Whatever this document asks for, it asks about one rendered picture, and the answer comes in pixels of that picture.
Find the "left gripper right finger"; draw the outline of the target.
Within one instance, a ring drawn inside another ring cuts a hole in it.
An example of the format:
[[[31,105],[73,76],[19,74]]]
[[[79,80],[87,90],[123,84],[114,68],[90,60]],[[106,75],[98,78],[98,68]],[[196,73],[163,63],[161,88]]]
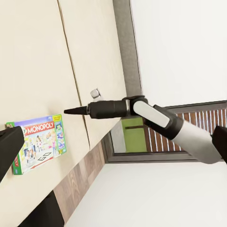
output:
[[[212,143],[227,164],[227,127],[218,125],[215,127]]]

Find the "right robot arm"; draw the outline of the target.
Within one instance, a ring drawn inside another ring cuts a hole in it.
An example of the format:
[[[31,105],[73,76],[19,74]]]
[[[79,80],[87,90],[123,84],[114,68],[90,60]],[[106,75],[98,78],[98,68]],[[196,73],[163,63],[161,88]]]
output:
[[[93,102],[87,106],[64,110],[64,114],[90,115],[91,119],[114,119],[127,116],[126,100],[130,100],[131,116],[141,116],[144,124],[171,140],[200,162],[215,164],[222,156],[212,143],[212,136],[166,109],[148,104],[144,95],[125,97],[120,101],[104,101],[100,90],[90,92]]]

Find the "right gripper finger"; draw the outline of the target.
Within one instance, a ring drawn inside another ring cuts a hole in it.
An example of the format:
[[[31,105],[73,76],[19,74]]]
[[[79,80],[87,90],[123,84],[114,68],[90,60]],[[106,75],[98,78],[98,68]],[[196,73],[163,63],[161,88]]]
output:
[[[84,107],[64,110],[64,114],[90,115],[90,104]]]

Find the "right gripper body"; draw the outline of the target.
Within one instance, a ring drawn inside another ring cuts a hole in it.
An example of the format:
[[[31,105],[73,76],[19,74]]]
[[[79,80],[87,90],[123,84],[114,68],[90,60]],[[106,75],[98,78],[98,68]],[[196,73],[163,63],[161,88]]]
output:
[[[113,119],[114,101],[97,101],[90,103],[91,119]]]

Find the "board game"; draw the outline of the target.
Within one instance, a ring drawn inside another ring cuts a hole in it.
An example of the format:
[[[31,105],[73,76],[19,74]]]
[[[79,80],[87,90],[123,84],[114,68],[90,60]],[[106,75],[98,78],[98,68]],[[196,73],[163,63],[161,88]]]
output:
[[[67,151],[61,114],[7,122],[8,129],[16,126],[21,126],[25,143],[13,162],[14,175],[24,175]]]

